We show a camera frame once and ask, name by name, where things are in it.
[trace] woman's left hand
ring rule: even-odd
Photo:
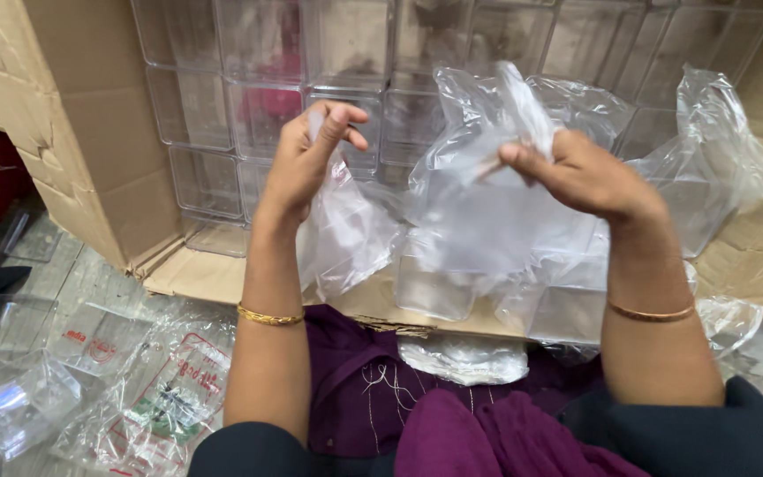
[[[311,142],[308,114],[325,117],[316,141]],[[310,212],[311,200],[320,190],[326,165],[342,139],[358,150],[366,150],[367,140],[350,122],[365,123],[363,110],[339,101],[317,101],[300,116],[281,128],[276,157],[255,216],[301,223]]]

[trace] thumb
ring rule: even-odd
[[[535,178],[546,185],[553,174],[553,166],[531,146],[505,143],[497,153],[503,164],[520,173],[524,178]]]
[[[313,157],[328,160],[340,140],[344,138],[346,128],[349,126],[349,111],[346,106],[338,104],[332,112],[325,117],[325,122],[320,127],[320,133],[311,146],[309,152]]]

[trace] hand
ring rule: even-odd
[[[308,124],[311,111],[325,117],[313,143]],[[311,200],[323,184],[328,159],[341,139],[358,150],[367,149],[367,140],[349,123],[365,123],[368,119],[363,110],[351,104],[323,100],[285,124],[255,217],[295,219],[297,224],[307,219]]]
[[[582,132],[562,129],[555,133],[555,164],[549,164],[534,148],[519,143],[503,144],[498,156],[523,177],[541,182],[562,204],[612,224],[668,214],[658,191]]]

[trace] stacked plastic containers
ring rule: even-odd
[[[676,135],[683,64],[736,81],[763,0],[132,0],[187,246],[245,255],[281,126],[314,101],[363,108],[353,175],[407,189],[444,126],[437,66],[586,81],[639,106],[615,150]]]

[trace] woman's right hand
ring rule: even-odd
[[[541,182],[558,201],[579,212],[612,223],[668,214],[658,191],[582,132],[562,129],[555,133],[555,164],[519,143],[503,144],[498,156],[503,164]]]

